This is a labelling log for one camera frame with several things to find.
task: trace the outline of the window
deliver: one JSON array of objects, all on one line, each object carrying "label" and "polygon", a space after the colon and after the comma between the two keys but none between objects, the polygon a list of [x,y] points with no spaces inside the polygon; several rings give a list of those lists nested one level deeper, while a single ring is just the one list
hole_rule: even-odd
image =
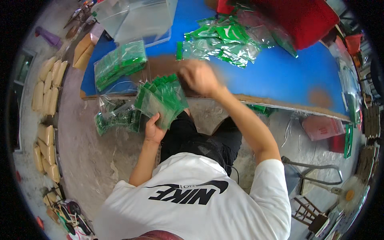
[{"label": "window", "polygon": [[15,67],[12,75],[13,87],[11,93],[9,129],[13,151],[21,151],[19,138],[23,89],[34,56],[35,53],[23,49],[15,61]]}]

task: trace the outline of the metal chair leg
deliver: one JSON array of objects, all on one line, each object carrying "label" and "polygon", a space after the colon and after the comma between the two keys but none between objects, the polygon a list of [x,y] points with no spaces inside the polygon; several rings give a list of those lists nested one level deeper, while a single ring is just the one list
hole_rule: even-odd
[{"label": "metal chair leg", "polygon": [[321,180],[305,177],[304,174],[301,174],[301,178],[305,179],[305,180],[310,180],[310,181],[313,181],[313,182],[318,182],[318,183],[321,183],[321,184],[325,184],[325,185],[339,185],[339,184],[343,183],[343,175],[341,174],[341,170],[339,169],[339,167],[336,166],[336,165],[316,166],[316,165],[311,165],[311,164],[292,162],[291,160],[289,160],[289,158],[287,158],[285,156],[281,157],[281,161],[283,163],[285,163],[285,164],[291,164],[291,165],[296,165],[296,166],[308,167],[309,168],[308,171],[313,170],[313,169],[330,169],[330,168],[335,169],[337,171],[338,175],[339,175],[339,178],[340,178],[339,182],[325,182],[325,181],[321,181]]}]

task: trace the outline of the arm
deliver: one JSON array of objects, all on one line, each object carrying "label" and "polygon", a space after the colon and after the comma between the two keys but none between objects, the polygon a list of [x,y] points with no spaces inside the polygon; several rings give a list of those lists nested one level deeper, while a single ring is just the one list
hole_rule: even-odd
[{"label": "arm", "polygon": [[157,149],[166,132],[155,125],[160,114],[157,113],[146,124],[145,139],[139,160],[129,177],[129,184],[137,187],[152,178],[153,166],[155,165]]},{"label": "arm", "polygon": [[267,159],[281,161],[279,148],[268,127],[217,81],[208,64],[197,60],[184,61],[180,73],[193,90],[215,99],[224,107],[255,152],[257,164]]}]

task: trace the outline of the power cord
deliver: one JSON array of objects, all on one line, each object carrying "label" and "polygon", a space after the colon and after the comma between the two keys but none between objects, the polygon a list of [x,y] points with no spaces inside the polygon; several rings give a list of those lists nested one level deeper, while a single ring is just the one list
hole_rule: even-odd
[{"label": "power cord", "polygon": [[238,185],[239,184],[239,171],[234,166],[229,166],[229,165],[227,165],[227,166],[236,170],[236,172],[237,172],[237,185]]}]

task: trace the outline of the person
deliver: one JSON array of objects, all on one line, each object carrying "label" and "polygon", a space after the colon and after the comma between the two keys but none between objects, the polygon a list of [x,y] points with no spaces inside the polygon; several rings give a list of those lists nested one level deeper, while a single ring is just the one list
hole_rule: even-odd
[{"label": "person", "polygon": [[[268,127],[217,80],[203,61],[180,63],[189,87],[228,112],[212,136],[199,134],[188,110],[165,132],[155,122],[129,182],[119,181],[94,223],[99,239],[287,239],[291,207],[284,166]],[[255,153],[250,194],[231,178],[241,145]],[[161,162],[153,170],[161,144]]]}]

